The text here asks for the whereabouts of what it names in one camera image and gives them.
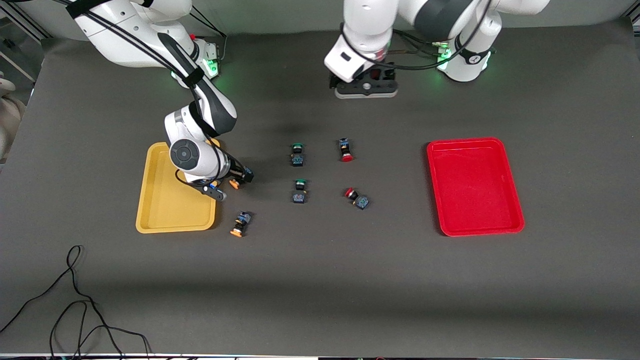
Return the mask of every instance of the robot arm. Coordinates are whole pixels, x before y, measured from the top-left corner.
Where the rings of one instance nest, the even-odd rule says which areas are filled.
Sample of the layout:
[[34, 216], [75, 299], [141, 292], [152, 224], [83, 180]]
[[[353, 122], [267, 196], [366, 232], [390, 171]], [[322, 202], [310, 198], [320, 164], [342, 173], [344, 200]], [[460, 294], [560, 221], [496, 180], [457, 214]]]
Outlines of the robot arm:
[[[110, 0], [93, 7], [91, 12], [129, 32], [154, 50], [159, 59], [74, 9], [75, 2], [67, 10], [109, 61], [127, 67], [166, 67], [168, 64], [191, 89], [196, 100], [164, 120], [171, 160], [185, 173], [188, 182], [208, 185], [227, 176], [232, 176], [236, 184], [250, 182], [253, 175], [249, 169], [219, 147], [207, 143], [211, 138], [231, 131], [237, 113], [203, 70], [210, 55], [208, 48], [212, 45], [203, 40], [193, 41], [184, 27], [175, 21], [189, 13], [191, 0], [155, 0], [148, 7], [145, 3], [142, 0], [135, 4], [129, 0]], [[225, 194], [217, 188], [214, 190], [214, 194], [208, 194], [223, 200]]]
[[391, 42], [398, 4], [399, 0], [344, 0], [344, 36], [340, 35], [324, 58], [325, 66], [350, 83], [374, 65], [356, 54], [347, 45], [347, 40], [366, 58], [384, 59]]
[[427, 42], [450, 40], [453, 52], [460, 49], [462, 44], [467, 44], [459, 55], [438, 68], [456, 81], [471, 81], [486, 67], [489, 49], [502, 29], [498, 12], [535, 15], [549, 1], [344, 0], [344, 36], [340, 35], [324, 59], [324, 64], [343, 81], [352, 82], [374, 64], [353, 52], [347, 41], [366, 58], [382, 60], [387, 53], [391, 26], [398, 13]]

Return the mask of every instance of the gray table surface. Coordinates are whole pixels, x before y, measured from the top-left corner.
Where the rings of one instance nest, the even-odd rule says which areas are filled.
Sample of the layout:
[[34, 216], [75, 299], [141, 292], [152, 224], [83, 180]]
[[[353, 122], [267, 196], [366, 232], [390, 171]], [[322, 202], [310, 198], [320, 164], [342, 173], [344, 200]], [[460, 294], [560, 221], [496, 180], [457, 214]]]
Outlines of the gray table surface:
[[[220, 139], [255, 182], [230, 193], [214, 229], [147, 235], [134, 226], [146, 152], [189, 93], [166, 70], [113, 65], [89, 43], [49, 44], [0, 175], [0, 322], [82, 244], [81, 289], [155, 352], [640, 357], [640, 64], [629, 22], [506, 29], [477, 81], [399, 72], [398, 96], [373, 101], [328, 89], [322, 59], [335, 39], [229, 40], [216, 84], [239, 121]], [[352, 163], [337, 161], [343, 136]], [[519, 234], [438, 230], [425, 145], [475, 136], [506, 144]], [[293, 142], [306, 145], [303, 168], [288, 164]], [[310, 179], [303, 206], [289, 202], [299, 177]], [[369, 209], [348, 204], [349, 186]], [[240, 210], [255, 218], [237, 239], [228, 231]], [[1, 352], [48, 351], [76, 299], [69, 281], [0, 336]], [[66, 351], [79, 316], [60, 325]], [[143, 352], [138, 338], [116, 339]], [[104, 333], [90, 349], [113, 352]]]

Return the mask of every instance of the yellow tray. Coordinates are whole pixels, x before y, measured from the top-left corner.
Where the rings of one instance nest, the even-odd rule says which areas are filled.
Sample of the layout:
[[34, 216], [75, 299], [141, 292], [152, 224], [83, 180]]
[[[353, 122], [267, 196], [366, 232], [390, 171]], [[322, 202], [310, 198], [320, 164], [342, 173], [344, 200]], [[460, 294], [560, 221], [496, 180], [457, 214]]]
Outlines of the yellow tray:
[[[216, 201], [176, 180], [175, 170], [166, 143], [149, 147], [136, 217], [139, 232], [199, 231], [213, 225]], [[182, 172], [178, 176], [184, 180]]]

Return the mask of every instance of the wire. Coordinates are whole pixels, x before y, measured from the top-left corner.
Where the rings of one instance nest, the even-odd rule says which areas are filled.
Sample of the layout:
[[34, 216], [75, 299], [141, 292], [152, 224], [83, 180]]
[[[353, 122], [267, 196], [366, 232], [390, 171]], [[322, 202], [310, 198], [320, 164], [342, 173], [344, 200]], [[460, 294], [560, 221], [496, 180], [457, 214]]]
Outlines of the wire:
[[[24, 310], [24, 308], [31, 302], [34, 301], [42, 296], [44, 296], [46, 293], [48, 293], [49, 291], [51, 291], [51, 289], [53, 289], [60, 281], [60, 279], [62, 279], [62, 277], [64, 275], [66, 275], [67, 273], [71, 273], [71, 279], [72, 279], [72, 283], [73, 283], [73, 287], [74, 287], [74, 291], [76, 292], [76, 294], [84, 297], [84, 300], [75, 300], [73, 302], [71, 302], [69, 305], [66, 306], [66, 308], [62, 311], [62, 313], [59, 315], [58, 319], [56, 320], [56, 322], [53, 325], [53, 328], [51, 329], [51, 332], [49, 333], [49, 352], [51, 353], [51, 359], [54, 359], [54, 350], [53, 350], [53, 339], [55, 336], [55, 332], [56, 329], [58, 328], [58, 325], [60, 324], [60, 321], [62, 320], [62, 318], [65, 316], [65, 314], [71, 309], [71, 307], [73, 307], [76, 304], [82, 304], [84, 306], [83, 309], [83, 314], [82, 314], [82, 318], [81, 318], [81, 322], [80, 322], [80, 331], [78, 334], [78, 340], [77, 340], [77, 350], [74, 352], [73, 356], [71, 357], [72, 360], [74, 360], [76, 358], [76, 354], [78, 354], [79, 358], [81, 358], [82, 352], [82, 346], [84, 345], [84, 343], [86, 342], [86, 340], [89, 338], [89, 336], [94, 332], [94, 330], [96, 329], [100, 329], [100, 328], [105, 328], [107, 329], [107, 333], [109, 335], [109, 340], [111, 341], [111, 344], [113, 345], [113, 347], [116, 349], [116, 351], [120, 354], [120, 356], [123, 356], [124, 353], [120, 350], [120, 348], [118, 347], [118, 345], [116, 344], [114, 338], [113, 338], [113, 334], [111, 333], [111, 331], [120, 331], [120, 332], [124, 332], [126, 334], [130, 334], [130, 335], [135, 335], [135, 336], [139, 336], [145, 344], [145, 350], [147, 351], [147, 357], [149, 357], [149, 353], [152, 352], [151, 351], [151, 345], [148, 342], [148, 339], [146, 336], [138, 333], [138, 332], [133, 332], [133, 331], [129, 331], [129, 330], [125, 330], [125, 329], [121, 329], [118, 327], [113, 327], [108, 325], [105, 320], [104, 317], [102, 315], [102, 313], [97, 309], [96, 306], [96, 302], [93, 300], [93, 298], [83, 292], [80, 291], [80, 289], [78, 288], [77, 285], [77, 279], [76, 279], [76, 271], [74, 269], [78, 259], [80, 258], [80, 255], [82, 254], [82, 246], [80, 245], [74, 245], [73, 247], [71, 247], [71, 249], [69, 249], [69, 252], [67, 253], [67, 269], [65, 269], [65, 271], [62, 272], [62, 274], [60, 274], [58, 276], [58, 278], [56, 278], [56, 280], [40, 295], [33, 297], [29, 300], [27, 300], [22, 307], [18, 310], [18, 312], [13, 316], [13, 318], [11, 320], [9, 320], [9, 322], [0, 330], [0, 334], [2, 332], [4, 332], [7, 327], [9, 327], [9, 325], [11, 325], [15, 319], [22, 313], [22, 310]], [[82, 335], [83, 335], [83, 328], [84, 328], [84, 321], [86, 319], [86, 313], [88, 311], [88, 304], [91, 305], [93, 312], [100, 318], [100, 322], [101, 324], [94, 327], [85, 337], [84, 339], [82, 339]]]
[[[76, 264], [76, 261], [77, 261], [77, 258], [74, 260], [74, 262], [71, 264], [71, 266], [74, 266], [74, 265]], [[62, 274], [60, 274], [60, 276], [58, 276], [58, 278], [57, 278], [57, 279], [56, 279], [56, 280], [55, 280], [55, 281], [54, 281], [54, 282], [53, 282], [53, 283], [52, 283], [52, 284], [51, 284], [51, 285], [50, 285], [50, 286], [49, 286], [49, 287], [48, 287], [48, 288], [43, 292], [43, 293], [41, 293], [40, 295], [38, 295], [38, 296], [36, 296], [36, 297], [32, 297], [31, 299], [29, 299], [29, 300], [25, 301], [25, 303], [22, 305], [22, 307], [21, 307], [21, 308], [18, 310], [18, 312], [13, 316], [13, 318], [12, 318], [11, 320], [9, 320], [9, 322], [8, 322], [8, 323], [6, 323], [6, 325], [5, 325], [2, 329], [0, 329], [0, 334], [2, 334], [2, 333], [6, 330], [6, 328], [7, 328], [7, 327], [9, 327], [9, 325], [11, 325], [11, 324], [15, 321], [15, 319], [16, 319], [18, 316], [20, 316], [20, 314], [22, 313], [22, 310], [24, 310], [24, 308], [25, 308], [27, 305], [29, 305], [29, 303], [30, 303], [30, 302], [32, 302], [32, 301], [34, 301], [34, 300], [37, 300], [37, 299], [39, 299], [40, 297], [43, 297], [43, 296], [44, 296], [44, 295], [46, 295], [49, 291], [51, 291], [51, 289], [53, 289], [53, 288], [54, 288], [54, 286], [56, 286], [56, 285], [60, 282], [60, 279], [62, 279], [62, 277], [63, 277], [64, 275], [66, 275], [68, 272], [70, 272], [70, 271], [71, 271], [71, 266], [67, 267], [67, 269], [66, 269]]]
[[474, 37], [476, 36], [476, 33], [480, 30], [480, 26], [482, 25], [484, 18], [486, 17], [486, 14], [489, 12], [489, 9], [491, 8], [491, 1], [489, 0], [487, 1], [487, 4], [484, 8], [484, 12], [482, 14], [482, 17], [480, 18], [480, 21], [478, 21], [478, 24], [476, 25], [476, 27], [474, 28], [474, 30], [471, 32], [471, 35], [469, 36], [469, 39], [467, 39], [467, 41], [455, 52], [452, 53], [450, 55], [450, 57], [438, 61], [436, 63], [432, 63], [429, 65], [422, 65], [422, 66], [406, 66], [406, 65], [396, 65], [396, 64], [388, 64], [382, 61], [378, 61], [375, 59], [370, 59], [366, 56], [364, 56], [363, 54], [360, 53], [360, 51], [357, 51], [353, 45], [351, 45], [351, 43], [349, 42], [349, 40], [347, 39], [347, 36], [344, 34], [344, 23], [340, 24], [340, 35], [342, 35], [342, 37], [344, 38], [344, 42], [349, 46], [349, 48], [356, 53], [359, 57], [367, 60], [368, 62], [374, 63], [376, 65], [379, 65], [381, 67], [386, 67], [389, 69], [397, 69], [397, 70], [428, 70], [428, 69], [434, 69], [442, 64], [445, 64], [447, 62], [449, 62], [451, 59], [453, 59], [454, 57], [456, 57], [457, 55], [459, 55], [460, 53], [462, 53], [462, 51], [464, 51], [467, 46], [469, 45], [469, 43], [471, 43], [471, 41], [474, 39]]
[[213, 29], [213, 30], [217, 31], [217, 32], [218, 32], [222, 37], [225, 37], [225, 38], [227, 37], [227, 34], [223, 33], [223, 32], [222, 32], [222, 31], [220, 31], [218, 28], [216, 28], [216, 26], [215, 26], [211, 21], [209, 21], [209, 19], [207, 19], [207, 17], [206, 17], [202, 12], [200, 12], [200, 10], [198, 10], [198, 8], [197, 8], [195, 5], [193, 6], [193, 9], [194, 9], [197, 13], [199, 13], [199, 14], [200, 14], [200, 16], [202, 16], [202, 18], [203, 18], [206, 22], [208, 22], [208, 23], [209, 23], [209, 25], [208, 25], [208, 27], [209, 27], [209, 28], [211, 28], [211, 29]]
[[[193, 97], [196, 97], [195, 90], [191, 89], [191, 93], [193, 94]], [[200, 109], [200, 106], [199, 106], [199, 105], [198, 105], [198, 106], [196, 106], [196, 110], [197, 110], [197, 112], [198, 112], [198, 116], [199, 116], [201, 119], [203, 119], [203, 116], [202, 116], [202, 109]], [[180, 181], [181, 183], [183, 183], [183, 184], [185, 184], [185, 185], [192, 186], [192, 187], [194, 187], [194, 188], [199, 188], [199, 187], [203, 187], [203, 186], [209, 186], [209, 185], [213, 184], [213, 182], [215, 182], [215, 180], [217, 180], [217, 179], [219, 178], [219, 176], [220, 176], [220, 170], [221, 170], [221, 166], [222, 166], [222, 162], [220, 161], [220, 155], [218, 154], [218, 151], [217, 151], [217, 150], [219, 149], [220, 151], [224, 152], [225, 154], [227, 153], [227, 152], [225, 152], [224, 150], [222, 150], [222, 148], [221, 148], [221, 147], [217, 146], [217, 145], [213, 142], [213, 139], [212, 139], [212, 138], [211, 138], [207, 133], [203, 132], [203, 134], [204, 134], [204, 136], [206, 137], [206, 139], [209, 141], [209, 144], [211, 145], [211, 147], [213, 148], [214, 153], [216, 154], [216, 161], [218, 162], [218, 170], [216, 171], [216, 175], [215, 175], [214, 177], [210, 178], [209, 180], [203, 181], [203, 182], [201, 182], [201, 183], [190, 183], [190, 182], [187, 182], [187, 181], [182, 180], [182, 179], [178, 176], [178, 173], [179, 173], [180, 169], [176, 170], [176, 171], [175, 171], [175, 173], [174, 173], [175, 178], [176, 178], [176, 179], [178, 179], [178, 181]]]
[[419, 53], [428, 55], [428, 56], [435, 56], [437, 57], [439, 54], [436, 52], [429, 52], [426, 51], [425, 48], [427, 47], [431, 47], [434, 48], [433, 45], [431, 45], [431, 43], [426, 42], [422, 39], [419, 39], [405, 31], [401, 31], [401, 30], [394, 30], [394, 34], [396, 34], [406, 45], [411, 46], [412, 48], [414, 48], [415, 50], [395, 50], [395, 51], [389, 51], [387, 52], [387, 54], [389, 55], [393, 55], [393, 54], [417, 54], [418, 56], [420, 56]]
[[[53, 1], [56, 1], [57, 3], [64, 4], [64, 5], [67, 5], [67, 6], [69, 4], [71, 4], [71, 1], [69, 1], [69, 0], [53, 0]], [[122, 38], [126, 42], [130, 43], [131, 45], [136, 47], [138, 50], [142, 51], [144, 54], [146, 54], [147, 56], [149, 56], [153, 60], [157, 61], [160, 65], [162, 65], [162, 66], [166, 67], [167, 69], [173, 71], [182, 80], [184, 80], [184, 78], [186, 77], [185, 75], [182, 75], [181, 72], [179, 72], [168, 60], [166, 60], [164, 57], [162, 57], [157, 51], [155, 51], [149, 45], [147, 45], [144, 42], [142, 42], [140, 39], [138, 39], [135, 36], [133, 36], [131, 33], [126, 31], [125, 29], [122, 29], [120, 26], [118, 26], [116, 24], [113, 24], [112, 22], [108, 21], [107, 19], [105, 19], [105, 18], [101, 17], [100, 15], [97, 15], [96, 13], [93, 13], [91, 11], [84, 12], [83, 15], [87, 16], [88, 18], [90, 18], [91, 20], [97, 22], [98, 24], [102, 25], [106, 29], [109, 29], [112, 33], [118, 35], [120, 38]]]
[[207, 24], [206, 22], [204, 22], [202, 19], [200, 19], [199, 17], [197, 17], [196, 15], [190, 13], [189, 16], [191, 16], [192, 18], [196, 19], [199, 23], [203, 24], [204, 26], [206, 26], [207, 28], [216, 31], [213, 27], [211, 27], [211, 25]]
[[229, 38], [225, 37], [225, 44], [222, 46], [222, 56], [220, 56], [220, 60], [224, 60], [225, 56], [227, 55], [227, 40]]

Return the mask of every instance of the green led light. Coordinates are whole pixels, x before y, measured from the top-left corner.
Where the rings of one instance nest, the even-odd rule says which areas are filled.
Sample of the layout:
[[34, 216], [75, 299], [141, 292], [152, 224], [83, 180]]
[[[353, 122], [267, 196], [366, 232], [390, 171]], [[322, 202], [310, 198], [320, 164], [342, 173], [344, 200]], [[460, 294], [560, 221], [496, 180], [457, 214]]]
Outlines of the green led light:
[[218, 76], [218, 62], [216, 60], [207, 60], [203, 59], [205, 69], [207, 69], [207, 73], [209, 73], [210, 78], [215, 78]]
[[484, 62], [484, 65], [482, 65], [482, 69], [486, 69], [487, 64], [489, 63], [489, 58], [491, 57], [491, 51], [489, 51], [489, 53], [486, 55], [486, 61]]
[[[442, 60], [446, 60], [448, 58], [451, 57], [451, 49], [447, 49], [443, 54], [440, 55], [440, 57], [438, 58], [438, 61], [442, 61]], [[446, 62], [440, 66], [438, 66], [438, 69], [444, 71], [447, 69], [447, 65], [449, 64], [449, 62]]]

